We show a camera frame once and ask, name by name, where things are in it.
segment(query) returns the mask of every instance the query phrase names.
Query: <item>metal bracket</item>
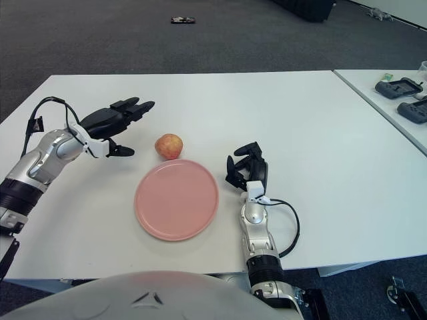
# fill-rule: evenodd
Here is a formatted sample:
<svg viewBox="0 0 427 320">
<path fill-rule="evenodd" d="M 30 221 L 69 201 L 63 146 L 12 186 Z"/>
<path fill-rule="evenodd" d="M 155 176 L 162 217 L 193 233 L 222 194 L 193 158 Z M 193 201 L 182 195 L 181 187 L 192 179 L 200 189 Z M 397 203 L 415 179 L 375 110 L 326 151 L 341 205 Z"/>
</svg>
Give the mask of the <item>metal bracket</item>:
<svg viewBox="0 0 427 320">
<path fill-rule="evenodd" d="M 401 312 L 406 312 L 411 319 L 427 320 L 427 312 L 421 306 L 417 296 L 405 289 L 403 279 L 392 277 L 393 284 L 387 287 L 387 298 L 399 306 Z"/>
</svg>

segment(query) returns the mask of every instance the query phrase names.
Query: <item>pink plate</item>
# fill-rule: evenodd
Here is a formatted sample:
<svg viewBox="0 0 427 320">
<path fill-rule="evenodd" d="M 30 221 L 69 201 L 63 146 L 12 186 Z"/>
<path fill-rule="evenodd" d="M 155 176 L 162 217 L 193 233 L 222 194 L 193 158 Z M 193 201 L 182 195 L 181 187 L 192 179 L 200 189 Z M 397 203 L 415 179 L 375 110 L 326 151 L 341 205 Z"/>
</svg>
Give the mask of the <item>pink plate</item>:
<svg viewBox="0 0 427 320">
<path fill-rule="evenodd" d="M 194 237 L 210 224 L 218 199 L 218 186 L 205 167 L 190 160 L 171 160 L 141 180 L 135 214 L 154 237 L 179 241 Z"/>
</svg>

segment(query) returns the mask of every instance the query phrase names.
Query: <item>black controller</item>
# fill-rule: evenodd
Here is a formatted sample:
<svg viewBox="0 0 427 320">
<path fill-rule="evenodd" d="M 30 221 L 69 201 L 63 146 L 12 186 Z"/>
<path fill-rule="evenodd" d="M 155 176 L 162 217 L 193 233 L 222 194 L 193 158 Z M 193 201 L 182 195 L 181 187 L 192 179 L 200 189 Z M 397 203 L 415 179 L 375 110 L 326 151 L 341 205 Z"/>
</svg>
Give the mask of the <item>black controller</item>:
<svg viewBox="0 0 427 320">
<path fill-rule="evenodd" d="M 401 103 L 398 112 L 413 123 L 427 122 L 427 98 L 415 103 Z"/>
</svg>

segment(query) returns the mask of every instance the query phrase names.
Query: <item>robotic arm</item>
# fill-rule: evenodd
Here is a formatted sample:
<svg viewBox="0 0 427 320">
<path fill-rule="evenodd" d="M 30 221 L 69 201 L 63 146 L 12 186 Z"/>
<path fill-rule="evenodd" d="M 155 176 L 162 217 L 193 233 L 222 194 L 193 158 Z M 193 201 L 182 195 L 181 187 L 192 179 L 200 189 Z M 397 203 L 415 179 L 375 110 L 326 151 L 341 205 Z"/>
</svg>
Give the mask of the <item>robotic arm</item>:
<svg viewBox="0 0 427 320">
<path fill-rule="evenodd" d="M 300 305 L 310 307 L 314 319 L 329 319 L 320 290 L 302 290 L 285 282 L 280 257 L 288 254 L 294 248 L 300 235 L 299 220 L 294 208 L 289 203 L 279 202 L 278 199 L 269 199 L 265 196 L 268 164 L 262 158 L 260 146 L 256 142 L 250 143 L 237 149 L 234 155 L 246 155 L 236 164 L 228 156 L 226 181 L 246 191 L 243 193 L 246 202 L 240 213 L 240 225 L 243 231 L 242 245 L 251 294 L 271 307 L 294 310 L 294 319 L 303 319 Z M 249 172 L 248 179 L 238 172 L 242 169 Z M 268 212 L 265 205 L 275 205 L 272 204 L 272 201 L 276 204 L 288 205 L 295 213 L 298 224 L 294 242 L 280 254 L 273 236 L 268 230 Z"/>
<path fill-rule="evenodd" d="M 48 99 L 65 104 L 58 98 Z M 94 157 L 134 154 L 132 149 L 116 145 L 111 137 L 125 131 L 132 121 L 141 119 L 154 106 L 153 101 L 141 105 L 138 101 L 136 97 L 118 101 L 93 112 L 80 123 L 67 122 L 65 129 L 48 132 L 34 150 L 25 154 L 24 149 L 22 158 L 0 184 L 0 280 L 19 247 L 13 234 L 21 232 L 28 214 L 66 164 L 82 152 Z M 41 117 L 30 119 L 27 138 L 32 132 L 42 130 Z"/>
</svg>

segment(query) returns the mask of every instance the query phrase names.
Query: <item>white cup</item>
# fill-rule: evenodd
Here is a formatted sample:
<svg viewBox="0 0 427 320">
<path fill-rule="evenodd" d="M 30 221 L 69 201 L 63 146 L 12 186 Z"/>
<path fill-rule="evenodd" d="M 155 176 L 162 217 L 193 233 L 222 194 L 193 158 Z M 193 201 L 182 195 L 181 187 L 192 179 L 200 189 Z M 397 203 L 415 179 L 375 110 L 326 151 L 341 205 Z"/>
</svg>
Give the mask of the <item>white cup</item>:
<svg viewBox="0 0 427 320">
<path fill-rule="evenodd" d="M 427 81 L 427 61 L 421 62 L 421 66 L 418 69 L 417 76 Z"/>
</svg>

